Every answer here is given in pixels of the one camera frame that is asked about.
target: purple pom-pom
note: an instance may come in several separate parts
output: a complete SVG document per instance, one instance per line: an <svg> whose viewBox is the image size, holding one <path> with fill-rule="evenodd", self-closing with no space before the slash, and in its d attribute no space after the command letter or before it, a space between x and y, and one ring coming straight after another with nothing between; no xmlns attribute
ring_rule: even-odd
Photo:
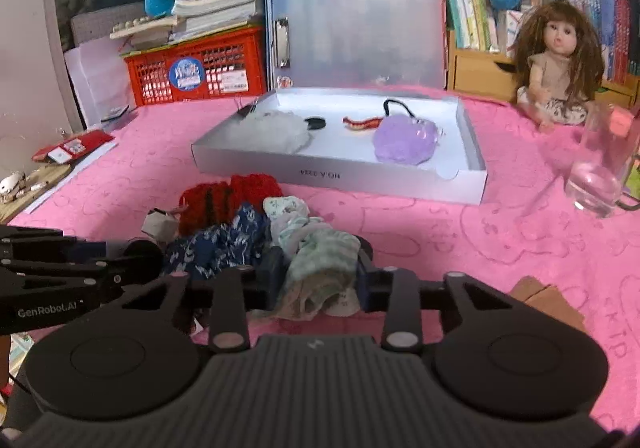
<svg viewBox="0 0 640 448"><path fill-rule="evenodd" d="M414 120L393 114L380 123L373 135L373 147L378 161L420 165L435 152L438 128L430 120Z"/></svg>

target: doll's patterned shorts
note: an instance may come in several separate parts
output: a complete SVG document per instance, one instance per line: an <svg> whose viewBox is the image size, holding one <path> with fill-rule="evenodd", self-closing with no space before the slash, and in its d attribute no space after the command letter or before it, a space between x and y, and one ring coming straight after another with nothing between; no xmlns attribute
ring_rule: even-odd
<svg viewBox="0 0 640 448"><path fill-rule="evenodd" d="M530 104L527 88L518 89L518 105ZM551 98L545 105L537 105L538 109L546 113L551 121L564 125L580 125L587 119L587 109L583 105L566 106L566 100Z"/></svg>

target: black ribbed surface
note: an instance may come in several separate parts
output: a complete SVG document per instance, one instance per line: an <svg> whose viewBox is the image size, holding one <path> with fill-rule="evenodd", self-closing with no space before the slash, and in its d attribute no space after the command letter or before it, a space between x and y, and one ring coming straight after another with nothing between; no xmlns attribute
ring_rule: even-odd
<svg viewBox="0 0 640 448"><path fill-rule="evenodd" d="M103 424L47 414L16 446L588 448L602 436L587 415L515 423L478 414L420 358L368 336L263 336L251 351L215 356L161 410Z"/></svg>

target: doll's hair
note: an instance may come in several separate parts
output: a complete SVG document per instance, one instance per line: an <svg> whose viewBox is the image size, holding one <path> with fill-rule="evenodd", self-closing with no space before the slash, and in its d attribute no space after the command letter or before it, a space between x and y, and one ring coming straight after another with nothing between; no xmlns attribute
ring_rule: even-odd
<svg viewBox="0 0 640 448"><path fill-rule="evenodd" d="M549 21L568 22L575 28L576 46L569 60L570 84L567 96L577 99L585 96L593 100L600 87L604 62L600 51L600 39L587 17L567 1L553 1L540 6L530 16L525 16L514 43L514 62L518 86L529 85L529 56L546 50L544 31Z"/></svg>

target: blue floral fabric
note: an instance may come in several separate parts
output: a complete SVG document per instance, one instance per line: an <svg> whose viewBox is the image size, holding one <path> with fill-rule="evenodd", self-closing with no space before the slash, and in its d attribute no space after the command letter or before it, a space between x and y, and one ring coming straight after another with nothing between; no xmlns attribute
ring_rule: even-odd
<svg viewBox="0 0 640 448"><path fill-rule="evenodd" d="M225 268L257 266L269 220L249 203L242 203L231 224L215 225L168 245L162 274L184 271L193 280L214 277Z"/></svg>

